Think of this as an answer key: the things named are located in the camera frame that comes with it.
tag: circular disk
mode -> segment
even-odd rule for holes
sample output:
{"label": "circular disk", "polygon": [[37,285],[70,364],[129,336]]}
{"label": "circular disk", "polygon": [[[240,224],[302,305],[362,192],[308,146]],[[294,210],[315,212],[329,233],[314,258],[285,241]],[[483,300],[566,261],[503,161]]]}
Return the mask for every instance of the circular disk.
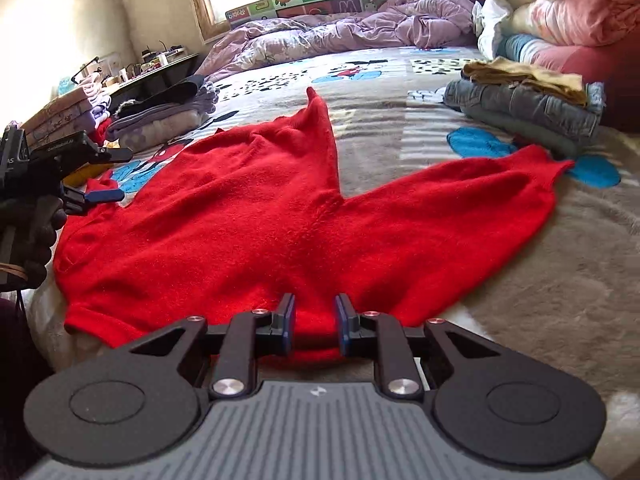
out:
{"label": "circular disk", "polygon": [[433,413],[457,444],[491,462],[550,467],[590,455],[606,421],[587,384],[533,360],[491,358],[447,380]]}
{"label": "circular disk", "polygon": [[153,356],[118,352],[51,376],[24,407],[54,457],[84,466],[135,463],[178,442],[199,414],[193,387]]}

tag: purple comforter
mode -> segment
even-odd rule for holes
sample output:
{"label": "purple comforter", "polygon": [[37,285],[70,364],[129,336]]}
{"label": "purple comforter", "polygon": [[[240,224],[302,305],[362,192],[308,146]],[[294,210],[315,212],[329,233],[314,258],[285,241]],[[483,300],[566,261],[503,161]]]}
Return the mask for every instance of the purple comforter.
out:
{"label": "purple comforter", "polygon": [[245,70],[332,52],[466,45],[473,31],[472,9],[469,0],[388,0],[376,13],[249,22],[215,44],[196,73],[219,81]]}

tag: folded yellow cloth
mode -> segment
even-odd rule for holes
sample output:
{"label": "folded yellow cloth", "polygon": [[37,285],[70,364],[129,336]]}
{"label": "folded yellow cloth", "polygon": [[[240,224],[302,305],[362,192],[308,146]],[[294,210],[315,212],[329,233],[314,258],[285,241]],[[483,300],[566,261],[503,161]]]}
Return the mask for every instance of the folded yellow cloth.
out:
{"label": "folded yellow cloth", "polygon": [[120,139],[116,140],[105,140],[102,144],[103,148],[119,148],[120,147]]}
{"label": "folded yellow cloth", "polygon": [[555,95],[574,105],[586,106],[588,103],[587,92],[584,90],[582,76],[579,74],[553,72],[535,65],[516,63],[503,57],[497,57],[489,62],[467,63],[462,72],[474,83],[499,85],[519,82],[540,92]]}

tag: red sweater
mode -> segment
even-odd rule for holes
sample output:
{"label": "red sweater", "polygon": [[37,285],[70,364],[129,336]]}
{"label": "red sweater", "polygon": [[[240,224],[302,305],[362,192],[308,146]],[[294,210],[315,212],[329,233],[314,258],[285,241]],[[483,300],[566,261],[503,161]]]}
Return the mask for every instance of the red sweater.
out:
{"label": "red sweater", "polygon": [[326,105],[307,94],[293,117],[188,146],[128,207],[70,218],[54,258],[66,326],[118,346],[192,314],[226,323],[293,292],[297,358],[333,358],[335,294],[409,326],[441,313],[540,229],[570,165],[529,146],[345,199]]}

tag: gloved hand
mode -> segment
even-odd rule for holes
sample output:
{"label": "gloved hand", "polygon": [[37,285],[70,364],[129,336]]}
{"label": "gloved hand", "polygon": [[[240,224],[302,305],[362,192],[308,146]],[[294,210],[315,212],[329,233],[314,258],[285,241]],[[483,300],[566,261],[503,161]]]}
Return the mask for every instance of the gloved hand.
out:
{"label": "gloved hand", "polygon": [[37,219],[35,228],[33,225],[36,216],[35,198],[12,198],[0,201],[0,240],[4,240],[8,228],[15,229],[11,256],[5,257],[1,263],[10,264],[12,268],[21,267],[26,275],[25,281],[23,277],[7,273],[6,282],[0,283],[0,292],[38,288],[47,277],[45,266],[51,259],[51,247],[56,243],[56,231],[62,229],[66,222],[62,200],[47,198],[50,200],[46,216]]}

